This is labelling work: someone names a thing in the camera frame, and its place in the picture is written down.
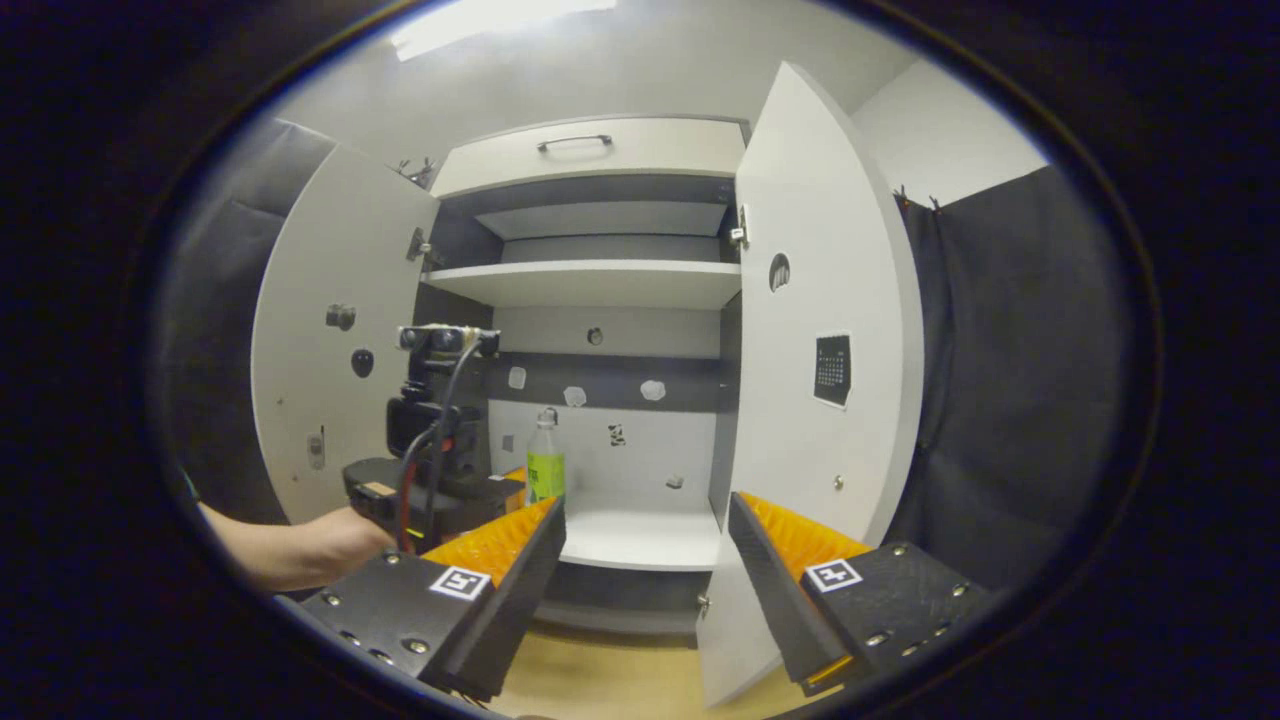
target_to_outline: green bottle label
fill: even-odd
[[[529,487],[534,500],[564,495],[564,456],[529,454]]]

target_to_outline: cabinet door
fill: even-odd
[[[901,215],[849,118],[786,63],[736,190],[749,245],[731,487],[876,546],[906,480],[923,383]],[[698,626],[708,705],[781,661],[736,547],[721,539]]]
[[[397,325],[413,319],[421,259],[406,259],[415,228],[430,234],[439,202],[371,158],[337,147],[285,219],[253,319],[253,416],[271,486],[291,523],[347,503],[343,466],[389,457],[387,401],[408,355]],[[325,324],[330,305],[355,324]],[[352,354],[372,354],[361,378]],[[324,462],[310,452],[323,442]]]

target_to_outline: drawer handle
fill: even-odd
[[[556,140],[544,140],[544,141],[541,141],[541,142],[538,143],[538,151],[539,152],[547,152],[547,146],[548,145],[550,145],[553,142],[568,142],[571,140],[599,140],[604,145],[613,145],[613,136],[612,135],[579,135],[579,136],[575,136],[575,137],[558,137]]]

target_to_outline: human arm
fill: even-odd
[[[204,502],[200,510],[250,582],[270,592],[328,585],[396,544],[351,507],[301,525],[241,523]]]

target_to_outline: black cable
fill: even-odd
[[[428,425],[425,430],[422,430],[421,433],[417,434],[417,437],[413,438],[413,442],[408,443],[408,447],[404,450],[404,456],[401,457],[399,470],[397,470],[396,474],[396,477],[399,478],[401,483],[398,493],[399,497],[397,498],[398,502],[396,503],[396,527],[398,529],[396,533],[396,544],[398,544],[399,548],[404,552],[412,550],[412,546],[408,542],[408,533],[406,532],[408,529],[408,492],[410,492],[410,486],[413,484],[413,478],[410,477],[408,469],[413,464],[413,456],[421,452],[422,443],[426,442],[429,437],[431,437],[431,433],[435,432],[436,425],[439,425],[439,421],[433,420],[431,424]]]
[[[444,396],[440,398],[440,419],[435,425],[435,442],[431,446],[431,468],[428,470],[426,475],[426,525],[422,528],[422,539],[428,544],[431,543],[435,525],[435,487],[440,483],[440,473],[444,471],[444,430],[449,424],[449,413],[453,409],[453,391],[458,387],[458,378],[462,377],[462,366],[466,365],[467,360],[475,355],[476,350],[480,348],[479,341],[471,341],[471,345],[462,351],[462,356],[458,357],[457,365],[453,366],[453,372],[449,374],[449,384],[444,387]]]

